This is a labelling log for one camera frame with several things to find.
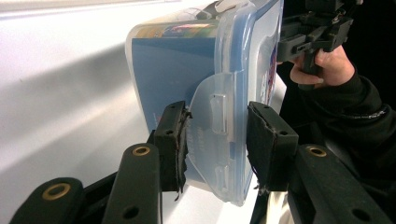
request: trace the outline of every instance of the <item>person's hand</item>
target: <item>person's hand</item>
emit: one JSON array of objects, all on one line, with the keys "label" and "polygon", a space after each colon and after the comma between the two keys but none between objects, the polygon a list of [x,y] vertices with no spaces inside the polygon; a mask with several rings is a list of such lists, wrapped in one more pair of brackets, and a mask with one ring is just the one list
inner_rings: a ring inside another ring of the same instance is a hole
[{"label": "person's hand", "polygon": [[355,73],[355,67],[347,58],[342,46],[332,52],[321,49],[315,57],[319,68],[318,76],[308,75],[302,71],[304,55],[293,59],[290,71],[292,81],[303,85],[315,85],[315,88],[339,86],[348,82]]}]

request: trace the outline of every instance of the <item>plastic container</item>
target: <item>plastic container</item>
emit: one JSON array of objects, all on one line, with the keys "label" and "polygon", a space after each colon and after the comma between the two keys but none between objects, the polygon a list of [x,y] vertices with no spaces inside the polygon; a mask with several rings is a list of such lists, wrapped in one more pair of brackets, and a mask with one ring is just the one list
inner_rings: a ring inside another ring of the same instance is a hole
[{"label": "plastic container", "polygon": [[269,104],[283,1],[246,1],[218,13],[187,8],[137,25],[126,55],[149,130],[184,100],[189,162],[224,202],[242,205],[252,171],[246,152],[248,102]]}]

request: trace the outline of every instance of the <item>white wall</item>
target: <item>white wall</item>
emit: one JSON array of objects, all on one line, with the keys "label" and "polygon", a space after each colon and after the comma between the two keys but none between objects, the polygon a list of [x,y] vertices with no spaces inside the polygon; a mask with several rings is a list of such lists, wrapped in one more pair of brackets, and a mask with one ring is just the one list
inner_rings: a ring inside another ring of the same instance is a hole
[{"label": "white wall", "polygon": [[146,142],[124,40],[142,21],[208,2],[0,14],[0,223],[42,183],[90,185]]}]

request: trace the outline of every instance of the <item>black sleeve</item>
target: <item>black sleeve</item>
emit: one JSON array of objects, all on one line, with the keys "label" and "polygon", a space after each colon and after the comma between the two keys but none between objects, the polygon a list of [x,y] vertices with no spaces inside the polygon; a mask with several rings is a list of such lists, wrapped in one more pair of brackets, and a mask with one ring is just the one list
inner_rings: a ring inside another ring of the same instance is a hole
[{"label": "black sleeve", "polygon": [[347,83],[300,91],[308,114],[342,141],[363,176],[396,179],[396,112],[357,73]]}]

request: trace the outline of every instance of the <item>brass grommet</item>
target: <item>brass grommet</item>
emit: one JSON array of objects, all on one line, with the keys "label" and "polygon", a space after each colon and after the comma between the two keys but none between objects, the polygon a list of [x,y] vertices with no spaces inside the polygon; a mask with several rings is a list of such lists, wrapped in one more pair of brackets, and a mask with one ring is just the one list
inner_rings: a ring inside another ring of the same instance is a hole
[{"label": "brass grommet", "polygon": [[[51,193],[52,190],[55,190],[57,188],[59,188],[59,191],[57,191],[56,193]],[[71,189],[70,185],[66,183],[52,185],[44,191],[43,199],[47,201],[57,200],[59,198],[62,198],[64,195],[66,195],[70,189]]]},{"label": "brass grommet", "polygon": [[326,151],[324,151],[321,148],[318,147],[308,147],[307,148],[308,152],[311,153],[311,155],[314,155],[316,157],[325,157],[327,156]]},{"label": "brass grommet", "polygon": [[149,154],[149,147],[137,147],[132,151],[132,153],[135,156],[145,156]]}]

